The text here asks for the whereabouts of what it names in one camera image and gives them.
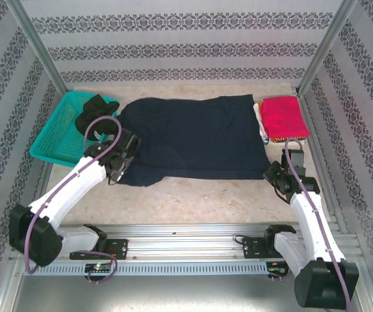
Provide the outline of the teal plastic basket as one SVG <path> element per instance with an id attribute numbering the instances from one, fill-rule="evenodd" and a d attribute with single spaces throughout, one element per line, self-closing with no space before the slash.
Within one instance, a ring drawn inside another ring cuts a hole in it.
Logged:
<path id="1" fill-rule="evenodd" d="M 84 135 L 77 130 L 75 119 L 83 112 L 83 105 L 94 96 L 86 92 L 66 93 L 31 146 L 30 155 L 45 162 L 74 167 L 85 151 Z"/>

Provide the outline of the white folded t-shirt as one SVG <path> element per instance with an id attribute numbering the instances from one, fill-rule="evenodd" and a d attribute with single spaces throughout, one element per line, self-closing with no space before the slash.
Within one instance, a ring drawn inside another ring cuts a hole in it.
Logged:
<path id="1" fill-rule="evenodd" d="M 259 134 L 262 138 L 263 144 L 267 145 L 269 143 L 269 138 L 266 134 L 266 131 L 264 129 L 264 125 L 263 125 L 263 122 L 262 122 L 262 118 L 261 118 L 261 106 L 262 106 L 262 104 L 263 104 L 262 102 L 255 103 L 253 105 L 253 109 L 254 109 L 254 112 L 255 112 L 256 119 L 257 119 L 258 124 L 259 124 Z"/>

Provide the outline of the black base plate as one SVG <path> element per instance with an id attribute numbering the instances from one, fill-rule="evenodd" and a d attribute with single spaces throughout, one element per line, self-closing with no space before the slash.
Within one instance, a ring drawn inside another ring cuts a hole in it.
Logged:
<path id="1" fill-rule="evenodd" d="M 242 247 L 245 259 L 282 259 L 272 242 L 263 237 L 244 237 Z"/>
<path id="2" fill-rule="evenodd" d="M 114 256 L 117 260 L 124 260 L 127 257 L 128 240 L 127 239 L 107 239 L 104 242 L 97 243 L 93 252 L 101 252 Z M 72 252 L 71 260 L 109 260 L 106 255 L 90 254 L 88 252 Z"/>

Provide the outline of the orange printed folded t-shirt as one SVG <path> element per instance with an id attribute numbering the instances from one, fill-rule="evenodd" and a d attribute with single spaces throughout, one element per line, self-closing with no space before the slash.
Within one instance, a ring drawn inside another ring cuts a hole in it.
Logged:
<path id="1" fill-rule="evenodd" d="M 279 138 L 269 138 L 270 144 L 284 144 L 289 138 L 287 137 L 279 137 Z M 297 136 L 294 137 L 294 139 L 300 141 L 302 145 L 304 145 L 304 142 L 306 141 L 306 136 Z"/>

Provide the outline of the black t-shirt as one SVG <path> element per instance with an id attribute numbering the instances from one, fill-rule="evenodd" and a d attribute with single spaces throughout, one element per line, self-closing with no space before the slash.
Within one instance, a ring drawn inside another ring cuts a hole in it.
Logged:
<path id="1" fill-rule="evenodd" d="M 99 94 L 89 99 L 83 105 L 83 111 L 76 117 L 75 126 L 80 134 L 84 135 L 88 126 L 96 119 L 102 116 L 116 116 L 120 104 L 117 101 L 106 102 Z M 118 126 L 112 120 L 101 120 L 93 125 L 88 134 L 87 139 L 98 141 L 93 133 L 104 133 L 105 135 L 114 135 L 118 132 Z"/>

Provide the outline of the aluminium frame post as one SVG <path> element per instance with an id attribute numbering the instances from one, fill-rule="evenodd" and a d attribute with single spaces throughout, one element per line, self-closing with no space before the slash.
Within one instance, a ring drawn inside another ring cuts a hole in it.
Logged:
<path id="1" fill-rule="evenodd" d="M 28 42 L 32 46 L 36 56 L 40 59 L 40 62 L 52 80 L 58 93 L 63 96 L 69 91 L 68 87 L 66 86 L 60 71 L 58 70 L 52 56 L 48 51 L 48 48 L 45 46 L 21 0 L 5 0 L 5 2 L 9 11 L 11 11 L 18 25 L 21 27 L 21 30 L 27 37 Z"/>
<path id="2" fill-rule="evenodd" d="M 313 59 L 310 61 L 299 85 L 293 88 L 295 94 L 300 96 L 306 93 L 309 88 L 311 81 L 315 78 L 315 75 L 326 55 L 329 53 L 329 50 L 332 48 L 333 43 L 338 37 L 339 32 L 341 31 L 343 25 L 348 19 L 349 15 L 352 13 L 354 6 L 356 5 L 357 0 L 342 0 L 341 5 L 336 11 L 331 23 L 325 35 L 318 45 L 318 49 L 313 55 Z"/>

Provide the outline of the aluminium mounting rail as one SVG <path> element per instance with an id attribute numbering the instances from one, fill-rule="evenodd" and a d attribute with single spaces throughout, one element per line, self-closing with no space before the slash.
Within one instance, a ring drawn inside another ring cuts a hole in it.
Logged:
<path id="1" fill-rule="evenodd" d="M 100 225 L 111 239 L 127 239 L 127 259 L 231 261 L 243 259 L 240 235 L 262 237 L 267 224 Z"/>

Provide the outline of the grey metal base panel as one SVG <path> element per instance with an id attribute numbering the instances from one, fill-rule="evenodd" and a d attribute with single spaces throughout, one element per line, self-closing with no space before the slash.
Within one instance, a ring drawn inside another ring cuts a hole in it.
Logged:
<path id="1" fill-rule="evenodd" d="M 26 276 L 12 312 L 342 312 L 298 305 L 293 280 L 265 276 Z"/>

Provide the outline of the red folded t-shirt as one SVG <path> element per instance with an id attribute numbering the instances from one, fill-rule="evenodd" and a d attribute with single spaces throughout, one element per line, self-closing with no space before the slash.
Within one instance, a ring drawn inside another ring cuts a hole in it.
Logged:
<path id="1" fill-rule="evenodd" d="M 261 120 L 269 139 L 307 138 L 311 135 L 301 114 L 296 96 L 263 99 Z"/>

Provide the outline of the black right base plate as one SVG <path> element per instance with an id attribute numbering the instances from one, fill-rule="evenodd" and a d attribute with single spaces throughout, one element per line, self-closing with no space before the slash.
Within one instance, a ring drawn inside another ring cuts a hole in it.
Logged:
<path id="1" fill-rule="evenodd" d="M 263 237 L 244 237 L 242 247 L 245 259 L 282 259 L 272 242 Z"/>

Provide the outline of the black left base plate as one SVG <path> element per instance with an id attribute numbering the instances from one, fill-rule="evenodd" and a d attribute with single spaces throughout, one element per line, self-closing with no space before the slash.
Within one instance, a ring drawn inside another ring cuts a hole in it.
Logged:
<path id="1" fill-rule="evenodd" d="M 117 260 L 124 260 L 127 257 L 128 240 L 127 239 L 107 239 L 104 242 L 97 243 L 93 252 L 101 252 L 114 256 Z M 90 254 L 88 252 L 72 252 L 71 260 L 109 260 L 106 255 Z"/>

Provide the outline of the navy blue t-shirt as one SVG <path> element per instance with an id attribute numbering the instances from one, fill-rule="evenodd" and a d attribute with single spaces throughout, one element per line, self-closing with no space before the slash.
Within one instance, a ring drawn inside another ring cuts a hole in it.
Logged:
<path id="1" fill-rule="evenodd" d="M 262 179 L 270 161 L 254 104 L 251 94 L 131 102 L 118 119 L 141 143 L 120 183 L 148 187 L 165 177 Z"/>

